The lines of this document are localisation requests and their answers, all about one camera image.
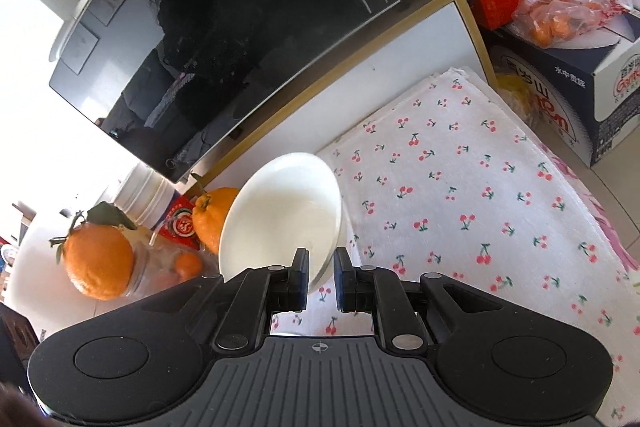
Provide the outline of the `white bowl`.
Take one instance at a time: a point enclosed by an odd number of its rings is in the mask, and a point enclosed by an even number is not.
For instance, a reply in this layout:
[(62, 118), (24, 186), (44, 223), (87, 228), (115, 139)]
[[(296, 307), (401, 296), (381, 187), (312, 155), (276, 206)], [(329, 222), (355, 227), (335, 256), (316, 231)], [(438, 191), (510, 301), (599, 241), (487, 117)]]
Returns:
[(282, 155), (257, 170), (235, 197), (224, 222), (219, 271), (230, 280), (243, 270), (289, 265), (309, 251), (311, 291), (329, 277), (341, 235), (343, 204), (332, 169), (309, 153)]

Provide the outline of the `glass jar of kumquats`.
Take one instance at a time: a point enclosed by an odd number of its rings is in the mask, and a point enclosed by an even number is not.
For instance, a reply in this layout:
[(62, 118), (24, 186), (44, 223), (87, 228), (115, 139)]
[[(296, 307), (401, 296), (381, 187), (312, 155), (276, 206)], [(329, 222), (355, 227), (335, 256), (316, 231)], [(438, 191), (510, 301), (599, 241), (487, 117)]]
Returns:
[(122, 297), (129, 301), (154, 295), (194, 277), (218, 274), (217, 257), (206, 249), (169, 242), (147, 229), (122, 229), (134, 252), (134, 269)]

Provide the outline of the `cherry print tablecloth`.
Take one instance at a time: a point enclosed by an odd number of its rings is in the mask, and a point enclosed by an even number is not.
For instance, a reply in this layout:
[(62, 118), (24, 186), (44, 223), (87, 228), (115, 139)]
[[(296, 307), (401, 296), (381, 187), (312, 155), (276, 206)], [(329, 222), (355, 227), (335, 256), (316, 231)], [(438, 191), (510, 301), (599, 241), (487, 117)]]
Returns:
[(321, 152), (358, 265), (437, 271), (583, 329), (613, 382), (598, 416), (639, 416), (639, 268), (578, 176), (484, 81), (449, 69)]

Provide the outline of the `large orange with leaves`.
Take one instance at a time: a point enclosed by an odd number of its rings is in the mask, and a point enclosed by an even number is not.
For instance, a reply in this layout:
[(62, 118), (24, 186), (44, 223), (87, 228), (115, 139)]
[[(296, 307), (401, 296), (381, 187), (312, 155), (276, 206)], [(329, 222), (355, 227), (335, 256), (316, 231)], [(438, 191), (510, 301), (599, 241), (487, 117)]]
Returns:
[(122, 233), (134, 224), (111, 202), (78, 211), (64, 236), (49, 239), (55, 260), (84, 296), (101, 301), (122, 297), (134, 274), (134, 247)]

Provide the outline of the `dark blue cardboard box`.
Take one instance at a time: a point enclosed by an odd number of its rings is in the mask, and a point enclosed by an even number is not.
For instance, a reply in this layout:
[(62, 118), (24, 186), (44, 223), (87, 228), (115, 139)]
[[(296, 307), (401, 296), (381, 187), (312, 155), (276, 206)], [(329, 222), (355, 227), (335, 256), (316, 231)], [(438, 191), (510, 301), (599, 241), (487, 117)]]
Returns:
[(524, 81), (542, 120), (586, 166), (639, 126), (638, 11), (558, 48), (538, 48), (510, 26), (483, 38), (495, 69)]

